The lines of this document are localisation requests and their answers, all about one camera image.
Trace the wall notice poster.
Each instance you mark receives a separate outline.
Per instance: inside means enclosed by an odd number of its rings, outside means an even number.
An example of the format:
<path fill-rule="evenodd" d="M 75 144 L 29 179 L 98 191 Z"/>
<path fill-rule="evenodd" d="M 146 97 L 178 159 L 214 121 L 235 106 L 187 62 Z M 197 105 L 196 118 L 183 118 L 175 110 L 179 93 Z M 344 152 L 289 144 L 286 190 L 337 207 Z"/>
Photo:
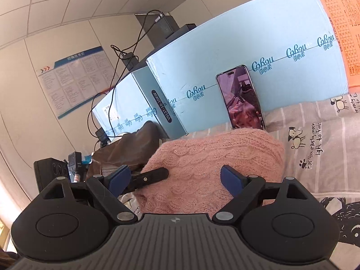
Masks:
<path fill-rule="evenodd" d="M 107 91 L 118 80 L 101 46 L 44 66 L 37 71 L 37 77 L 58 119 Z"/>

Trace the brown leather garment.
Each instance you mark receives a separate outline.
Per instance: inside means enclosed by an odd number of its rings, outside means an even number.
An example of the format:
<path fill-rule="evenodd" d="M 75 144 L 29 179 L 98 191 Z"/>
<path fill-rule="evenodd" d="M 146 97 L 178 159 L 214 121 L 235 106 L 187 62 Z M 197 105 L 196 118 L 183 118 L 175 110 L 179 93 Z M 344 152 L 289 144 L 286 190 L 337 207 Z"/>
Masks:
<path fill-rule="evenodd" d="M 164 167 L 152 158 L 160 147 L 161 132 L 157 124 L 147 121 L 138 131 L 126 133 L 120 140 L 100 148 L 92 156 L 85 179 L 108 176 L 123 165 L 129 167 L 133 176 Z"/>

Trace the light blue Cobou box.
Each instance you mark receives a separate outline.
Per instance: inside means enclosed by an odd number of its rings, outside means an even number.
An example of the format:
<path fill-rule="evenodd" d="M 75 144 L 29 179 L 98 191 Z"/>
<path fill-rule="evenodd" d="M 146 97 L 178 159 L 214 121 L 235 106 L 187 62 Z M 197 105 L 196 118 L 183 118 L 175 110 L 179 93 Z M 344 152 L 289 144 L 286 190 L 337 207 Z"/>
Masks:
<path fill-rule="evenodd" d="M 166 45 L 147 64 L 188 133 L 229 121 L 215 78 L 240 65 L 263 112 L 349 91 L 321 0 L 252 0 Z"/>

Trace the pink knitted sweater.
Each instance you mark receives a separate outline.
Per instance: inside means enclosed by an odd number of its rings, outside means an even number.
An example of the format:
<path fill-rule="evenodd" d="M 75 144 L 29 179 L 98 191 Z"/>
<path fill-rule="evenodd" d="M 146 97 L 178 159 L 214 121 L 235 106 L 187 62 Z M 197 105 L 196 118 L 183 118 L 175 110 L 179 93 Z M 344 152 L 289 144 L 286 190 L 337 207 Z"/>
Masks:
<path fill-rule="evenodd" d="M 166 168 L 169 176 L 135 191 L 141 213 L 213 216 L 232 198 L 220 181 L 225 164 L 243 175 L 278 182 L 283 175 L 285 149 L 279 140 L 259 129 L 166 142 L 142 171 Z"/>

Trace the black power adapter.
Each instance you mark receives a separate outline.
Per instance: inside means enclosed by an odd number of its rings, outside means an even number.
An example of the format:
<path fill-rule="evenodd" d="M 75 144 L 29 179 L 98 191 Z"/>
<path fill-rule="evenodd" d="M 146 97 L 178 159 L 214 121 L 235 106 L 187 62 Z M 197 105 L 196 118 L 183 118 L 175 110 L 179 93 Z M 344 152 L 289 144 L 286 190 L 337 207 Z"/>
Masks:
<path fill-rule="evenodd" d="M 132 52 L 122 52 L 120 54 L 120 59 L 129 71 L 139 64 L 139 57 L 134 55 Z"/>

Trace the smartphone leaning on box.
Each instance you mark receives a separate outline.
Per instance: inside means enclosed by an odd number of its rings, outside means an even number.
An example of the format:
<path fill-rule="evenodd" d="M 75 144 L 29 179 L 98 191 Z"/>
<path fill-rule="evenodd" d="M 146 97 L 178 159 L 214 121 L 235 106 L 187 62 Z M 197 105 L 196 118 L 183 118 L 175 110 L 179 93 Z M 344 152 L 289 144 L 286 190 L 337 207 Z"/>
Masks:
<path fill-rule="evenodd" d="M 265 130 L 261 106 L 248 69 L 239 65 L 216 76 L 233 129 Z"/>

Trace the orange cardboard box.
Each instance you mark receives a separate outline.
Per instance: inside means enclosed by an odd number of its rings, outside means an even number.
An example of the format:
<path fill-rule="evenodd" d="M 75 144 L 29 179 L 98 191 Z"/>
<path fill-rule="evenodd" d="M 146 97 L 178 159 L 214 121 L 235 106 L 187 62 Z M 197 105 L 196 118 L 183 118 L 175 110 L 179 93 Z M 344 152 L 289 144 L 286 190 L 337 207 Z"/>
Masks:
<path fill-rule="evenodd" d="M 359 90 L 359 0 L 320 0 L 340 45 L 349 89 Z"/>

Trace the grey cartoon print bedsheet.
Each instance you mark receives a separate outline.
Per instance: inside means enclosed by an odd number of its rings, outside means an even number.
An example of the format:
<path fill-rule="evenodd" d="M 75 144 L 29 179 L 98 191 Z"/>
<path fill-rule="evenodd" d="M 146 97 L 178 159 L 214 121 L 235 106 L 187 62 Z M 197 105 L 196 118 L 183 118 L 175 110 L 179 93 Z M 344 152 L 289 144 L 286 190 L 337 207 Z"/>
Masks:
<path fill-rule="evenodd" d="M 280 110 L 285 178 L 239 225 L 186 218 L 186 269 L 359 268 L 359 96 Z"/>

